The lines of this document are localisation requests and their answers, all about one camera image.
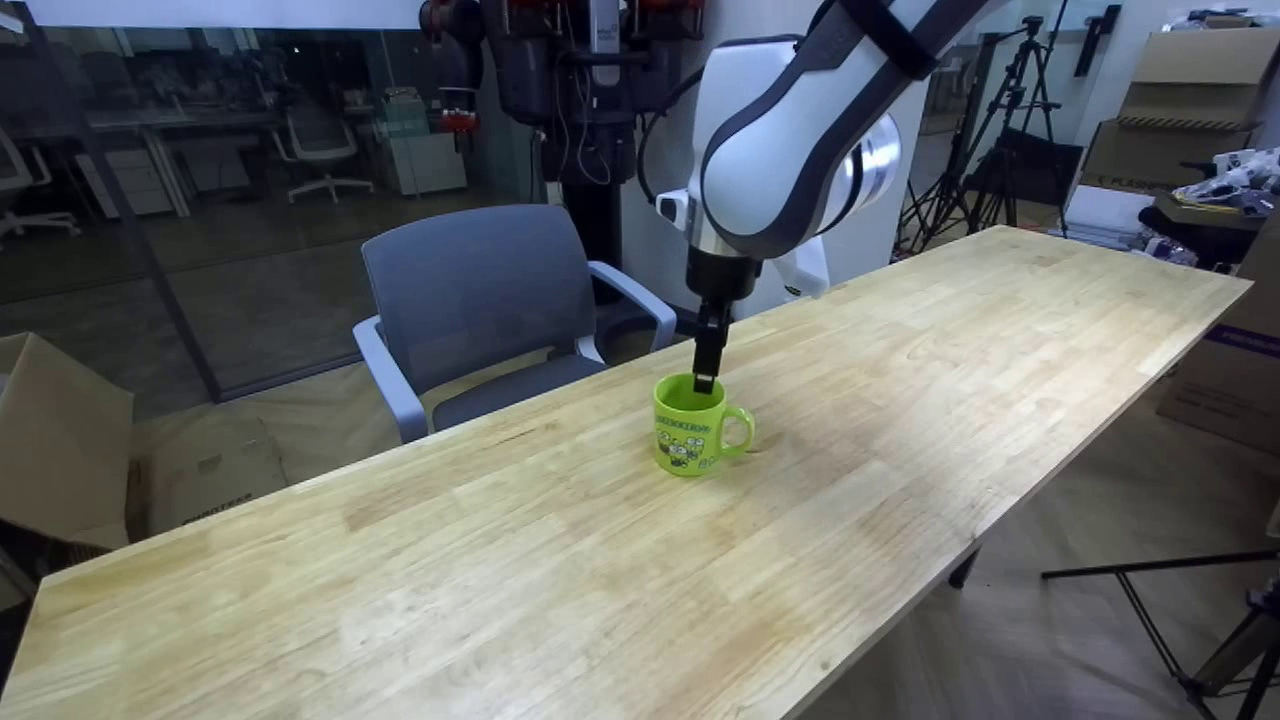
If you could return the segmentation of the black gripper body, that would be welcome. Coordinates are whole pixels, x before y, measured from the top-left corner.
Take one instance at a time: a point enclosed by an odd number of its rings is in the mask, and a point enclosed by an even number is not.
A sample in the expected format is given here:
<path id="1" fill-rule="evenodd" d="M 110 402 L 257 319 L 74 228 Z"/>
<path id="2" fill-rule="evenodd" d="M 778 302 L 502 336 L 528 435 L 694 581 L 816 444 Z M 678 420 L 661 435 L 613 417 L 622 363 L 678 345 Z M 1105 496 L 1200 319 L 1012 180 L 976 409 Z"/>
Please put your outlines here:
<path id="1" fill-rule="evenodd" d="M 756 277 L 756 259 L 690 251 L 682 283 L 690 288 L 703 311 L 726 311 L 756 288 Z"/>

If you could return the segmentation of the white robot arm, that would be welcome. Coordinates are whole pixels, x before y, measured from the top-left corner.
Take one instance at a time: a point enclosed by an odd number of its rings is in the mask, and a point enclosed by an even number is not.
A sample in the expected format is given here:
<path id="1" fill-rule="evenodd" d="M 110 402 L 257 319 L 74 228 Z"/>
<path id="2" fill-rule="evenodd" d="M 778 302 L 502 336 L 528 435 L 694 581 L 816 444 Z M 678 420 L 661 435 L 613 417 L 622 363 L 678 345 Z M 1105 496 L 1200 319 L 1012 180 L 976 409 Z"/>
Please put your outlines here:
<path id="1" fill-rule="evenodd" d="M 867 201 L 871 128 L 988 0 L 821 0 L 803 36 L 726 41 L 703 61 L 690 176 L 657 196 L 689 239 L 690 389 L 710 391 L 732 308 L 758 263 Z"/>

